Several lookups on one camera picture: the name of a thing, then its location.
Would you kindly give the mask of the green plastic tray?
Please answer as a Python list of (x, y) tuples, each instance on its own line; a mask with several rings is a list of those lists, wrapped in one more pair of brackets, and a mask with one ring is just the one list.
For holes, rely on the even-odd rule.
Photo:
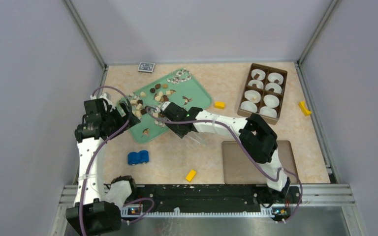
[(133, 126), (130, 133), (140, 144), (148, 143), (169, 130), (166, 124), (146, 114), (146, 106), (161, 108), (163, 103), (173, 102), (188, 110), (191, 107), (206, 109), (212, 104), (210, 94), (186, 68), (177, 69), (146, 84), (127, 97), (132, 113), (140, 119), (140, 123)]

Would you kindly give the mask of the tan box lid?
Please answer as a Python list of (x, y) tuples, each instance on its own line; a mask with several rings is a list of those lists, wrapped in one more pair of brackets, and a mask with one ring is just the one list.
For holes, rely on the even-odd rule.
[[(297, 173), (290, 141), (278, 140), (278, 154), (283, 168)], [(226, 184), (266, 184), (265, 176), (246, 157), (236, 141), (221, 144), (224, 183)]]

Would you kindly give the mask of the brown chocolate box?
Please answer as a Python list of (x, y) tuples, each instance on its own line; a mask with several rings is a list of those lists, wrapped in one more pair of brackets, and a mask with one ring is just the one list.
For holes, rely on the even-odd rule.
[[(265, 79), (263, 81), (253, 80), (251, 78), (251, 71), (253, 69), (264, 70), (266, 72)], [(269, 83), (268, 75), (270, 73), (273, 73), (273, 72), (280, 73), (284, 77), (284, 82), (283, 82), (282, 85), (280, 85), (283, 89), (281, 94), (277, 94), (277, 93), (265, 90), (265, 86)], [(249, 117), (251, 114), (260, 115), (259, 114), (260, 108), (265, 106), (265, 104), (263, 102), (264, 96), (271, 94), (271, 95), (277, 96), (278, 99), (280, 100), (279, 106), (274, 108), (277, 111), (277, 114), (278, 114), (277, 118), (271, 118), (271, 117), (267, 117), (267, 116), (263, 116), (263, 115), (260, 115), (260, 116), (270, 125), (277, 124), (277, 122), (280, 119), (281, 111), (282, 111), (282, 107), (283, 107), (284, 94), (285, 94), (285, 91), (286, 91), (286, 83), (287, 83), (287, 71), (286, 70), (282, 70), (282, 69), (278, 69), (278, 68), (258, 64), (258, 63), (252, 63), (251, 66), (250, 66), (249, 72), (247, 74), (246, 82), (243, 86), (242, 96), (241, 96), (241, 99), (240, 99), (240, 102), (239, 102), (239, 105), (238, 105), (237, 114), (242, 116), (242, 117)], [(247, 90), (251, 90), (251, 89), (258, 91), (261, 94), (261, 101), (257, 104), (252, 103), (252, 102), (250, 102), (250, 101), (248, 101), (247, 99), (244, 98), (244, 92), (247, 91)]]

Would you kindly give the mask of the metal tweezers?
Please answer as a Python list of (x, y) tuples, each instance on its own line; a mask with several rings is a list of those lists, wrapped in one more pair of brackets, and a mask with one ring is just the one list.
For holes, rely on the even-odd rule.
[(206, 146), (206, 141), (203, 138), (201, 138), (197, 133), (195, 133), (195, 132), (194, 133), (189, 133), (188, 137), (190, 139), (192, 139), (193, 141), (195, 141), (196, 143), (198, 143), (198, 144), (200, 144), (202, 146)]

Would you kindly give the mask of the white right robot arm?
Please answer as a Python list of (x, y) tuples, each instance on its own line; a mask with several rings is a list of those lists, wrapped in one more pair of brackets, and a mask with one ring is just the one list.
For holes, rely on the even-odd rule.
[(158, 111), (166, 118), (166, 126), (180, 138), (190, 132), (234, 138), (247, 158), (265, 176), (270, 199), (281, 203), (289, 196), (291, 181), (279, 158), (277, 135), (260, 115), (232, 118), (198, 107), (185, 110), (174, 102), (165, 102)]

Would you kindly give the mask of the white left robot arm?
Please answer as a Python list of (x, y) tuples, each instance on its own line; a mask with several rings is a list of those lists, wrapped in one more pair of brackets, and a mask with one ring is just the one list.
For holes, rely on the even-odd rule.
[(116, 107), (105, 93), (84, 101), (85, 114), (74, 131), (79, 151), (78, 186), (66, 219), (81, 236), (118, 231), (124, 203), (133, 203), (138, 190), (131, 176), (121, 177), (105, 190), (103, 177), (106, 144), (138, 124), (128, 99)]

